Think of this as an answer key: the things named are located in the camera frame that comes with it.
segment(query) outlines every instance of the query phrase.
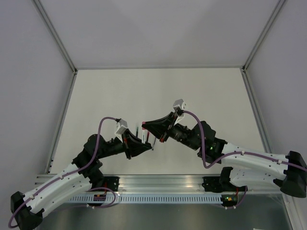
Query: white wall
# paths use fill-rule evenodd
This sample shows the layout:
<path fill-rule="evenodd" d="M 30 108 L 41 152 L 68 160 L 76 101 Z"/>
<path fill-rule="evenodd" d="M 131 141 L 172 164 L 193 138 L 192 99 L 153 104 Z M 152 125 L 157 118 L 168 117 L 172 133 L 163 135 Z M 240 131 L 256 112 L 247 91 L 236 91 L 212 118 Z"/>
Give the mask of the white wall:
<path fill-rule="evenodd" d="M 242 66 L 278 0 L 41 0 L 77 68 Z"/>
<path fill-rule="evenodd" d="M 307 1 L 289 0 L 248 69 L 274 152 L 307 161 Z M 307 199 L 298 199 L 307 217 Z"/>
<path fill-rule="evenodd" d="M 0 229 L 42 173 L 72 72 L 30 0 L 0 4 Z"/>

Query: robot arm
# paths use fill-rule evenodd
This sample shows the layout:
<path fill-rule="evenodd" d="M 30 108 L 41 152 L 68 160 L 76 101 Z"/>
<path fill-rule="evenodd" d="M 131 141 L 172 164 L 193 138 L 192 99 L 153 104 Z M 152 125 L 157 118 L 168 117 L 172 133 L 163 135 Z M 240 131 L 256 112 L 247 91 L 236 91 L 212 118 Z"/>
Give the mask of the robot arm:
<path fill-rule="evenodd" d="M 204 181 L 203 186 L 208 192 L 244 190 L 245 186 L 257 184 L 259 186 L 278 186 L 280 190 L 290 196 L 306 197 L 307 166 L 298 152 L 290 151 L 287 156 L 270 154 L 236 146 L 215 137 L 216 132 L 205 122 L 201 121 L 193 129 L 178 124 L 185 113 L 187 104 L 177 100 L 171 112 L 164 118 L 143 123 L 142 127 L 151 132 L 160 142 L 169 137 L 198 150 L 198 156 L 205 159 L 204 167 L 210 168 L 215 163 L 245 167 L 249 169 L 237 170 L 224 167 L 221 176 L 212 181 Z M 204 148 L 202 149 L 202 133 L 204 134 Z"/>
<path fill-rule="evenodd" d="M 102 136 L 99 136 L 99 144 L 93 161 L 97 134 L 88 138 L 82 152 L 62 172 L 29 192 L 24 194 L 16 192 L 11 196 L 12 213 L 15 213 L 28 200 L 14 216 L 21 230 L 36 228 L 43 218 L 74 195 L 103 187 L 105 177 L 99 170 L 102 166 L 100 158 L 124 152 L 126 157 L 131 159 L 152 148 L 150 143 L 142 143 L 141 139 L 129 131 L 127 122 L 122 119 L 116 121 L 116 137 L 105 141 Z"/>

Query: white panel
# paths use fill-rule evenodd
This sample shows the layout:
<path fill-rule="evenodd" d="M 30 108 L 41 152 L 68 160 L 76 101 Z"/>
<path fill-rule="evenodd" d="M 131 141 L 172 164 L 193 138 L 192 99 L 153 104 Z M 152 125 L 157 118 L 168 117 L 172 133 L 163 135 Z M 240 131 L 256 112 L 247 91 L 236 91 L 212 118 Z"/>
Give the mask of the white panel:
<path fill-rule="evenodd" d="M 307 1 L 287 1 L 248 69 L 275 153 L 307 161 Z M 307 199 L 296 199 L 306 219 Z"/>
<path fill-rule="evenodd" d="M 78 68 L 242 66 L 277 0 L 42 0 Z"/>
<path fill-rule="evenodd" d="M 138 122 L 162 118 L 183 98 L 217 137 L 263 151 L 256 122 L 239 69 L 120 69 L 80 70 L 74 85 L 51 173 L 58 173 L 97 133 L 101 118 L 123 118 L 135 132 Z M 181 122 L 196 124 L 186 116 Z M 106 121 L 102 136 L 114 137 L 114 121 Z M 219 173 L 220 165 L 204 169 L 197 152 L 169 138 L 154 151 L 127 160 L 124 153 L 101 160 L 105 174 Z"/>
<path fill-rule="evenodd" d="M 30 0 L 0 7 L 0 229 L 43 173 L 72 72 Z"/>

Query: metal profile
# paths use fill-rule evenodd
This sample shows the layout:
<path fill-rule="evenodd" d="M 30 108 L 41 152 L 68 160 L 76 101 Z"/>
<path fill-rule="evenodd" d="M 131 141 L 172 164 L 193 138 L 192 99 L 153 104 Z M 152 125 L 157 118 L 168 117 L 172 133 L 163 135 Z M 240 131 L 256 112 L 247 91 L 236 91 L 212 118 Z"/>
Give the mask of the metal profile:
<path fill-rule="evenodd" d="M 243 82 L 245 84 L 246 91 L 248 93 L 249 102 L 250 102 L 251 108 L 252 108 L 253 113 L 254 113 L 256 124 L 257 124 L 258 131 L 259 131 L 259 134 L 260 134 L 260 138 L 261 138 L 261 141 L 262 141 L 262 145 L 264 147 L 265 152 L 271 153 L 272 148 L 271 148 L 269 138 L 268 138 L 268 135 L 267 135 L 267 130 L 265 128 L 263 118 L 262 118 L 262 115 L 261 115 L 261 112 L 260 112 L 260 109 L 259 109 L 259 105 L 258 105 L 256 96 L 255 96 L 254 90 L 253 90 L 251 82 L 250 82 L 250 79 L 249 79 L 246 71 L 244 71 L 243 68 L 241 68 L 241 74 L 242 74 L 242 77 L 243 77 Z"/>
<path fill-rule="evenodd" d="M 65 61 L 67 62 L 67 64 L 69 65 L 70 69 L 72 70 L 73 73 L 77 72 L 77 68 L 75 67 L 75 65 L 73 64 L 64 44 L 62 43 L 56 29 L 54 28 L 43 4 L 41 3 L 40 0 L 32 0 L 32 3 L 34 4 L 34 6 L 36 7 L 38 13 L 40 14 L 42 20 L 44 21 L 45 25 L 47 26 L 47 29 L 49 30 L 49 32 L 51 33 L 51 36 L 53 37 L 53 39 L 55 40 L 61 54 L 63 55 Z"/>
<path fill-rule="evenodd" d="M 296 206 L 294 198 L 283 194 L 283 201 L 285 203 L 285 208 L 287 210 L 292 228 L 294 230 L 306 230 L 305 223 L 303 222 L 304 217 L 302 217 L 298 212 L 299 208 Z"/>
<path fill-rule="evenodd" d="M 220 194 L 120 194 L 114 204 L 222 204 Z M 113 194 L 95 197 L 94 194 L 79 194 L 67 203 L 78 204 L 109 204 L 113 201 Z"/>
<path fill-rule="evenodd" d="M 277 16 L 279 15 L 279 13 L 281 12 L 281 9 L 283 8 L 283 6 L 285 5 L 286 0 L 279 0 L 274 8 L 274 10 L 272 11 L 268 21 L 266 22 L 262 32 L 260 33 L 251 53 L 249 54 L 245 64 L 243 65 L 243 69 L 247 70 L 249 65 L 251 64 L 255 54 L 257 53 L 259 47 L 261 46 L 262 42 L 264 41 L 266 35 L 268 34 L 268 32 L 270 31 L 273 23 L 275 22 Z"/>
<path fill-rule="evenodd" d="M 35 184 L 41 185 L 50 180 L 54 174 L 37 175 Z M 205 192 L 202 187 L 204 176 L 218 175 L 116 175 L 119 177 L 118 193 L 120 194 L 143 194 L 143 195 L 202 195 L 216 194 Z M 248 194 L 281 194 L 279 189 L 248 188 Z"/>
<path fill-rule="evenodd" d="M 58 124 L 57 124 L 56 133 L 55 133 L 55 135 L 52 139 L 52 145 L 51 145 L 51 149 L 50 149 L 49 157 L 48 157 L 49 161 L 48 161 L 47 166 L 45 168 L 45 173 L 50 173 L 50 167 L 52 166 L 53 157 L 54 157 L 56 150 L 57 150 L 59 138 L 60 138 L 61 131 L 62 131 L 62 128 L 63 128 L 63 124 L 64 124 L 65 116 L 66 116 L 66 113 L 67 113 L 69 101 L 71 100 L 71 94 L 72 94 L 73 87 L 75 85 L 77 74 L 78 74 L 78 72 L 75 72 L 73 77 L 71 78 L 71 85 L 70 85 L 69 90 L 67 92 L 65 104 L 64 104 L 63 109 L 61 111 L 60 119 L 59 119 Z"/>

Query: small object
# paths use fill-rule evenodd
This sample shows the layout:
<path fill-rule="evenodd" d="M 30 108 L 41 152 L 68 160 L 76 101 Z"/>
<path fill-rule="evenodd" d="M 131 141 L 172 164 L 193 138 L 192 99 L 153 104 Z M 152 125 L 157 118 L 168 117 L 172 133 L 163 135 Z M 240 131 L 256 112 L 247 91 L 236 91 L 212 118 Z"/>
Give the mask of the small object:
<path fill-rule="evenodd" d="M 143 144 L 145 144 L 145 142 L 146 142 L 145 141 L 145 131 L 146 131 L 145 128 L 142 127 L 142 143 Z"/>
<path fill-rule="evenodd" d="M 135 134 L 135 136 L 138 137 L 138 135 L 139 135 L 139 126 L 136 125 L 136 134 Z"/>
<path fill-rule="evenodd" d="M 154 145 L 155 145 L 155 141 L 157 140 L 157 138 L 154 138 L 154 143 L 153 143 L 153 147 L 152 147 L 152 151 L 153 151 L 153 149 L 154 149 Z"/>
<path fill-rule="evenodd" d="M 148 142 L 148 139 L 149 139 L 149 132 L 147 132 L 146 142 Z"/>

